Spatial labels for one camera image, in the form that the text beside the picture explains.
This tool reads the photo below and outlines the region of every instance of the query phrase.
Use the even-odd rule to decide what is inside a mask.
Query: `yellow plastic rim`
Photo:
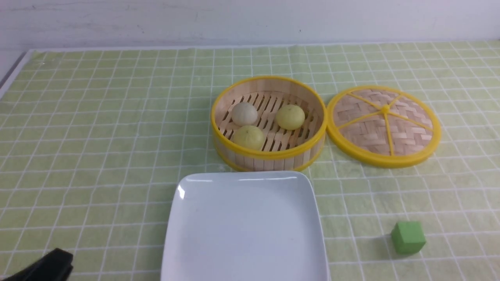
[[[321,107],[322,107],[322,110],[323,110],[323,116],[325,118],[323,118],[323,121],[321,122],[321,126],[319,127],[317,133],[315,135],[313,135],[311,137],[311,139],[309,139],[308,141],[304,142],[301,145],[298,145],[298,146],[296,146],[294,148],[290,148],[290,149],[286,149],[286,150],[281,150],[281,151],[260,151],[260,150],[248,149],[248,148],[245,148],[243,146],[237,145],[236,143],[234,143],[234,142],[230,141],[228,138],[226,138],[221,133],[221,131],[219,131],[219,128],[218,128],[218,126],[216,124],[215,108],[216,108],[217,104],[219,103],[219,101],[221,100],[221,98],[227,92],[229,92],[231,89],[233,89],[234,87],[236,87],[238,85],[241,85],[243,83],[247,83],[249,81],[261,80],[261,79],[276,79],[276,80],[284,80],[284,81],[292,82],[294,84],[297,84],[297,85],[299,85],[301,87],[306,88],[308,91],[310,91],[313,95],[316,96],[316,98],[321,103]],[[326,130],[327,130],[327,118],[326,118],[326,116],[327,116],[327,108],[325,107],[325,104],[322,102],[322,99],[321,99],[320,95],[318,93],[316,93],[316,91],[313,88],[309,87],[308,85],[306,85],[306,84],[304,84],[302,82],[299,82],[299,81],[291,79],[291,78],[270,75],[270,76],[256,76],[256,77],[247,78],[247,79],[241,80],[241,81],[239,81],[239,82],[231,85],[227,89],[225,89],[217,97],[217,99],[215,100],[215,102],[212,105],[212,110],[211,110],[211,113],[210,113],[210,122],[212,124],[212,130],[213,130],[214,136],[225,147],[229,148],[230,150],[234,151],[235,153],[240,154],[242,156],[251,157],[251,158],[257,158],[257,159],[262,159],[262,160],[276,160],[276,159],[284,159],[284,158],[295,157],[295,156],[297,156],[299,154],[302,154],[302,153],[310,150],[316,143],[318,143],[320,141],[320,139],[324,136],[324,134],[326,133]]]
[[[396,97],[394,100],[398,99],[399,97],[405,97],[416,104],[418,104],[429,116],[430,120],[432,121],[432,138],[430,139],[429,144],[424,147],[424,149],[420,150],[417,153],[410,154],[410,155],[381,155],[377,154],[365,149],[362,149],[356,145],[354,145],[352,142],[347,140],[339,131],[339,128],[335,125],[334,118],[333,118],[333,112],[334,108],[337,105],[337,102],[342,99],[345,95],[350,95],[354,91],[359,91],[359,90],[366,90],[366,89],[378,89],[378,90],[384,90],[384,91],[390,91],[398,94],[398,97]],[[438,118],[434,114],[434,112],[423,102],[415,98],[414,96],[400,91],[398,89],[386,87],[386,86],[379,86],[379,85],[365,85],[365,86],[358,86],[354,88],[347,89],[345,91],[342,91],[341,93],[337,94],[333,99],[328,103],[328,106],[326,108],[327,111],[327,131],[328,135],[330,136],[331,140],[333,143],[335,143],[340,150],[342,150],[345,154],[351,156],[352,158],[355,158],[361,162],[365,162],[367,164],[373,165],[373,166],[378,166],[382,168],[404,168],[404,167],[410,167],[416,164],[419,164],[423,161],[425,161],[429,156],[431,156],[434,151],[438,148],[439,142],[441,140],[441,125],[439,123]],[[377,112],[377,114],[384,114],[384,118],[387,120],[387,114],[384,113],[383,109],[380,109],[380,111]],[[355,120],[352,120],[349,122],[349,124],[355,123],[362,118],[358,118]],[[392,151],[392,137],[391,134],[388,130],[387,132],[388,140],[389,140],[389,146],[391,147]]]

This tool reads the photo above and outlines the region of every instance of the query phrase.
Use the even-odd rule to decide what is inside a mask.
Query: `green block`
[[[418,253],[426,244],[426,237],[418,221],[399,221],[390,233],[396,253],[411,255]]]

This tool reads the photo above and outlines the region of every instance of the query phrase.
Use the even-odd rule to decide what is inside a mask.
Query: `woven bamboo lid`
[[[385,168],[426,160],[441,139],[441,126],[415,97],[384,86],[360,86],[328,104],[328,134],[346,154]]]

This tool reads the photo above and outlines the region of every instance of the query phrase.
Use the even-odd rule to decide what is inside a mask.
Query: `black object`
[[[72,253],[56,248],[3,281],[66,281],[73,270],[72,261]]]

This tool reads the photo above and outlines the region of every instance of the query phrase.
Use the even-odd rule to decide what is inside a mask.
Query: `bamboo basket bottom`
[[[265,142],[261,151],[275,152],[297,147],[312,138],[321,126],[322,119],[314,107],[307,101],[281,91],[256,91],[238,96],[223,107],[225,114],[218,120],[219,131],[229,140],[240,127],[231,118],[235,105],[243,102],[252,104],[257,109],[257,121],[253,124],[262,130]],[[304,124],[296,130],[285,130],[275,122],[275,116],[283,105],[297,105],[304,110]]]

